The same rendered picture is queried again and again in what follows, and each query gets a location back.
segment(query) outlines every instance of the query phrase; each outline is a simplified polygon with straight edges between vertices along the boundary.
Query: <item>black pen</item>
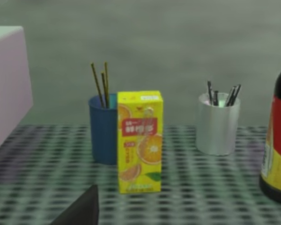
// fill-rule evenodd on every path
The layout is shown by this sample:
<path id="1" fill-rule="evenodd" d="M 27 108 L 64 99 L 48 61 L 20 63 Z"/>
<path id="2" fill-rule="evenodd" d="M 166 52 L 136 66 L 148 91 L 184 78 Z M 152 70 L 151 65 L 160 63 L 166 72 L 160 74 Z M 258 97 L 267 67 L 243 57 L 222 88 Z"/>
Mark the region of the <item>black pen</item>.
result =
<path id="1" fill-rule="evenodd" d="M 237 89 L 235 91 L 235 94 L 233 96 L 233 99 L 232 99 L 232 102 L 231 102 L 230 106 L 234 105 L 234 103 L 235 103 L 235 101 L 237 99 L 237 96 L 238 96 L 238 94 L 239 94 L 239 92 L 241 90 L 241 87 L 242 87 L 242 85 L 240 85 L 240 84 L 237 86 Z"/>
<path id="2" fill-rule="evenodd" d="M 225 106 L 229 106 L 230 102 L 231 102 L 231 98 L 233 97 L 234 95 L 234 92 L 235 92 L 235 86 L 233 86 L 233 88 L 231 88 L 230 92 L 229 92 L 229 95 L 226 99 L 226 102 L 225 102 Z"/>
<path id="3" fill-rule="evenodd" d="M 211 87 L 211 82 L 207 81 L 207 93 L 209 97 L 209 103 L 212 105 L 212 87 Z"/>
<path id="4" fill-rule="evenodd" d="M 214 91 L 214 106 L 219 106 L 219 98 L 218 98 L 219 91 Z"/>

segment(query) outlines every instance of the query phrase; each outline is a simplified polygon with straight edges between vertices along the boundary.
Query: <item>blue cup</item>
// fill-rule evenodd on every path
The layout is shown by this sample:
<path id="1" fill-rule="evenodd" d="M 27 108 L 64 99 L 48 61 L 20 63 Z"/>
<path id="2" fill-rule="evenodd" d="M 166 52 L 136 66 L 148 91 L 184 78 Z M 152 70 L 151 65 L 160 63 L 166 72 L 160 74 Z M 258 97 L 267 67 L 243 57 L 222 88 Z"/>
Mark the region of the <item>blue cup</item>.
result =
<path id="1" fill-rule="evenodd" d="M 110 108 L 102 108 L 99 96 L 89 100 L 89 118 L 92 154 L 96 162 L 117 164 L 117 129 L 118 110 L 117 95 L 110 94 Z"/>

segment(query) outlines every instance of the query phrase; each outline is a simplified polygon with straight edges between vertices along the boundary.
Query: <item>yellow juice carton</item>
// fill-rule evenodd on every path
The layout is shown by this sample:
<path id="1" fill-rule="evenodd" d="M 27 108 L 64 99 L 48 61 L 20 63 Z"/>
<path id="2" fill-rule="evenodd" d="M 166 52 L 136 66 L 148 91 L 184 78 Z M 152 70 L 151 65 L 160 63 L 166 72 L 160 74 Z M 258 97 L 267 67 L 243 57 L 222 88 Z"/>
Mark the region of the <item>yellow juice carton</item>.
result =
<path id="1" fill-rule="evenodd" d="M 159 91 L 118 92 L 120 193 L 161 191 L 163 99 Z"/>

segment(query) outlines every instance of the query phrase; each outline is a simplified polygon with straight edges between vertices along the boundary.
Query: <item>white box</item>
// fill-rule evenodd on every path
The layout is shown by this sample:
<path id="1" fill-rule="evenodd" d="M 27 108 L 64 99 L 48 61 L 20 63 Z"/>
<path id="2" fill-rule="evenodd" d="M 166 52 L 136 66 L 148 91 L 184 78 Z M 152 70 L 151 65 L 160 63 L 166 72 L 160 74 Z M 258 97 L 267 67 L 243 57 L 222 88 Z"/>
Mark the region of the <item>white box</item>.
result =
<path id="1" fill-rule="evenodd" d="M 24 30 L 0 26 L 0 146 L 32 106 Z"/>

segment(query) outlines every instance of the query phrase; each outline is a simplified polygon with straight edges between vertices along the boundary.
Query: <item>wooden stick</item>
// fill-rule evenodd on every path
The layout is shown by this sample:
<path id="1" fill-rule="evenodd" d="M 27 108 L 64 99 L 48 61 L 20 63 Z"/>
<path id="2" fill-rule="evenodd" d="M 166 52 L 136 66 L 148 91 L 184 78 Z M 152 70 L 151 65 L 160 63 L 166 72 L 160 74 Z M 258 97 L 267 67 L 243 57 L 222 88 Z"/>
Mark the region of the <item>wooden stick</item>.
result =
<path id="1" fill-rule="evenodd" d="M 106 89 L 104 72 L 101 72 L 101 77 L 102 77 L 102 83 L 103 83 L 103 88 L 104 88 L 105 105 L 106 105 L 106 108 L 108 108 L 108 105 L 107 105 L 108 97 L 107 97 L 107 89 Z"/>
<path id="2" fill-rule="evenodd" d="M 107 62 L 104 63 L 105 70 L 105 81 L 106 81 L 106 95 L 107 95 L 107 108 L 109 108 L 109 85 L 108 85 L 108 70 L 107 70 Z"/>
<path id="3" fill-rule="evenodd" d="M 94 63 L 91 63 L 90 65 L 91 65 L 92 70 L 93 70 L 93 75 L 94 75 L 97 90 L 98 90 L 98 93 L 99 93 L 101 107 L 104 108 L 103 98 L 102 98 L 102 94 L 101 94 L 101 90 L 100 90 L 100 86 L 99 86 L 99 82 L 98 82 L 98 78 L 97 78 L 97 74 L 96 74 L 96 70 L 95 70 L 95 65 L 94 65 Z"/>

